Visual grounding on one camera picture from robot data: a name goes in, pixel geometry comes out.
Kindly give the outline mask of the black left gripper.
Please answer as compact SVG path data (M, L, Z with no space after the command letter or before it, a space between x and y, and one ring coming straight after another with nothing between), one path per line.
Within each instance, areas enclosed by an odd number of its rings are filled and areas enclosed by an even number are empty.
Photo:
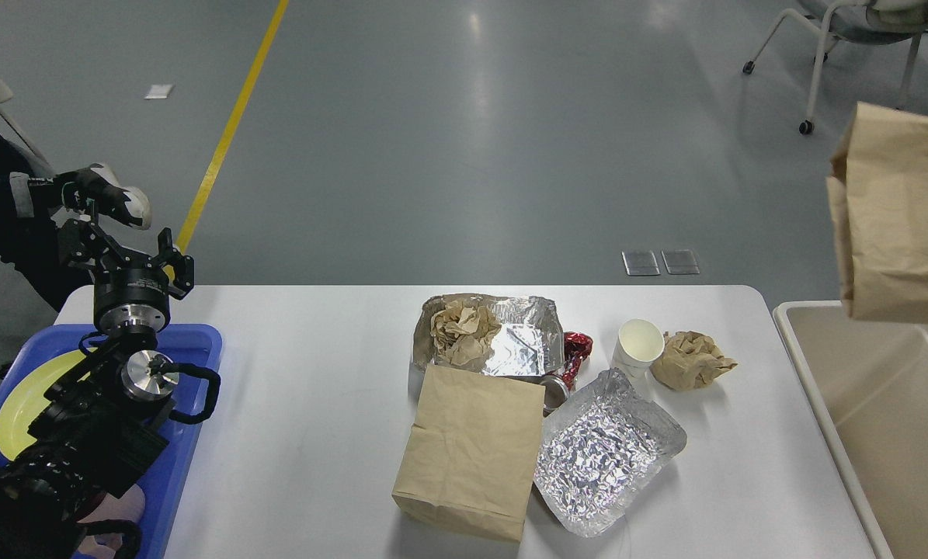
M176 247L169 227L158 234L154 269L131 268L130 252L92 218L66 220L57 238L61 264L92 277L98 332L127 325L161 332L170 322L169 296L183 300L195 286L194 259Z

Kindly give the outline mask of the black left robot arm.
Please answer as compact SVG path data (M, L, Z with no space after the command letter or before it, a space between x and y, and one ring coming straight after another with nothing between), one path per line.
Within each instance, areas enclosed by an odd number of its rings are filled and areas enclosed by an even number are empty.
M216 408L221 378L158 351L170 298L194 286L194 261L169 229L147 255L116 243L95 217L67 220L61 261L94 276L94 350L51 382L28 425L33 443L0 466L0 558L70 558L88 537L119 538L134 558L143 530L131 519L87 520L104 495L122 498L161 459L166 422L198 425Z

